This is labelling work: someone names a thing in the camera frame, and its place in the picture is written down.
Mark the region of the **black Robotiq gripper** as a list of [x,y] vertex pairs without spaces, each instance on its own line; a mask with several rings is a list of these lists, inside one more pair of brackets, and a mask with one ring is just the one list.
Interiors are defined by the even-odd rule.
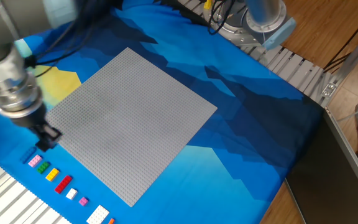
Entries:
[[34,134],[38,134],[41,138],[47,138],[48,147],[55,147],[60,138],[60,131],[47,123],[45,120],[47,108],[41,104],[34,112],[25,115],[22,118],[11,118],[11,121],[17,126],[28,128]]

